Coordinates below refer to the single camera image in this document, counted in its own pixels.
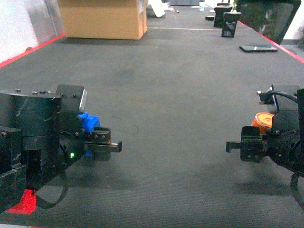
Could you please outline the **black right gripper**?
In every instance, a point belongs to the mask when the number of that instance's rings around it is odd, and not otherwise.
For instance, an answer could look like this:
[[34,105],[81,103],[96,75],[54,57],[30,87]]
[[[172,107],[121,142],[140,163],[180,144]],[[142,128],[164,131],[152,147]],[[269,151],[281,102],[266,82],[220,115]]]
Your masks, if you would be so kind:
[[[268,94],[287,94],[270,91]],[[283,110],[273,114],[272,127],[267,130],[267,152],[278,165],[297,173],[304,174],[304,153],[301,148],[299,114],[297,111]],[[267,154],[261,143],[260,129],[257,126],[243,126],[241,142],[226,142],[226,152],[240,149],[240,160],[243,162],[260,162]]]

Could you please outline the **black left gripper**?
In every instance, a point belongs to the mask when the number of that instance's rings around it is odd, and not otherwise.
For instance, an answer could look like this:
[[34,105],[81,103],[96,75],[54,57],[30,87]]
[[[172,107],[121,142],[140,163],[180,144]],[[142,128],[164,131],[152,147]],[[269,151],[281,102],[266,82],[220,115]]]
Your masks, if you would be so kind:
[[[0,210],[31,213],[54,203],[36,195],[59,177],[63,200],[68,191],[66,170],[83,156],[85,139],[77,113],[62,110],[62,96],[45,90],[19,88],[0,92]],[[85,156],[109,161],[122,151],[122,141],[111,143],[111,130],[95,127]]]

